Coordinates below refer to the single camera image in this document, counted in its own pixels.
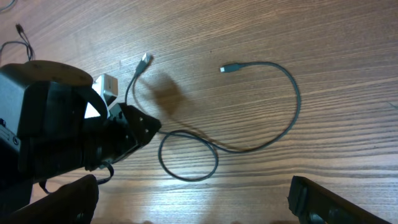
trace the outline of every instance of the wooden surface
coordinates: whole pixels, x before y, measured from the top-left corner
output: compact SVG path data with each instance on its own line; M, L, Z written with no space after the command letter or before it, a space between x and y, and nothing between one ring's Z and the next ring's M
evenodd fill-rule
M155 60L129 102L160 118L164 131L201 131L236 147L282 131L294 91L274 68L221 74L219 67L265 60L295 77L302 110L279 142L247 155L219 151L212 178L186 183L160 167L156 136L114 166L113 180L99 187L93 223L297 223L286 199L293 175L398 223L397 11L388 0L19 0L0 14L0 42L18 39L20 22L37 59L117 77L118 101L150 52ZM25 61L15 46L1 63ZM181 139L171 139L164 155L185 177L214 163L203 146ZM51 179L49 189L85 174ZM35 186L32 201L43 196Z

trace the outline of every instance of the brown wood grain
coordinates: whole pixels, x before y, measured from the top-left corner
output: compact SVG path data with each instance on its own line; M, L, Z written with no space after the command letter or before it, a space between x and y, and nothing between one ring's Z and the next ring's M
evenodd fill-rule
M389 0L20 0L0 14L0 42L17 39L20 22L37 59L117 77L118 101L150 52L155 60L129 102L160 118L164 131L191 129L236 147L282 131L294 90L274 68L221 74L219 67L272 61L295 77L302 110L279 142L245 155L219 151L212 178L186 183L160 167L156 136L114 166L93 223L297 223L286 199L293 175L398 223L397 11ZM2 64L25 61L23 47L4 49ZM164 159L185 177L214 163L184 139L170 139ZM85 174L53 178L49 189ZM43 196L35 186L32 201Z

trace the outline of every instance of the wooden table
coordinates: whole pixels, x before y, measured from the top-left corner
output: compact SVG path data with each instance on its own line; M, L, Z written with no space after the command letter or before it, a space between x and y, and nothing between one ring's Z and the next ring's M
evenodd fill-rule
M0 42L19 38L19 22L37 59L117 77L118 101L150 52L155 60L129 102L161 119L164 131L190 129L243 148L286 128L294 91L274 68L219 67L271 61L295 77L302 110L279 142L246 155L219 151L216 174L187 183L160 167L156 135L114 166L93 223L297 223L286 199L293 175L398 223L397 11L388 0L21 0L0 14ZM9 46L1 63L23 63L25 54ZM183 139L171 139L164 157L185 177L214 164L201 144ZM87 173L53 178L49 189ZM35 186L32 201L43 196Z

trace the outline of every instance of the tabletop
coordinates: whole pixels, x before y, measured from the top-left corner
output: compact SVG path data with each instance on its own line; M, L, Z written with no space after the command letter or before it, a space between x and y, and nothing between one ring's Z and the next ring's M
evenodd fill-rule
M297 81L301 112L282 139L249 154L218 151L215 174L191 183L161 168L157 134L114 165L113 179L99 186L93 223L298 223L287 202L293 175L398 223L397 11L394 0L19 0L0 13L0 42L18 40L20 23L37 60L116 77L120 102L151 53L129 104L159 118L163 131L187 129L237 149L283 131L295 92L275 68L220 67L275 62ZM7 46L1 65L26 60L23 46ZM214 166L192 140L170 138L163 155L184 177ZM88 173L52 178L49 190ZM32 202L44 196L35 185Z

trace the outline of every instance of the metal connector tip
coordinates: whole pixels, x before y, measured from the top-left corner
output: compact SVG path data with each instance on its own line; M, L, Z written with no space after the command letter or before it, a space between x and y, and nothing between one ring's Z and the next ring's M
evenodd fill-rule
M152 55L151 54L145 53L144 56L142 56L142 61L143 62L149 63L150 60L152 60Z

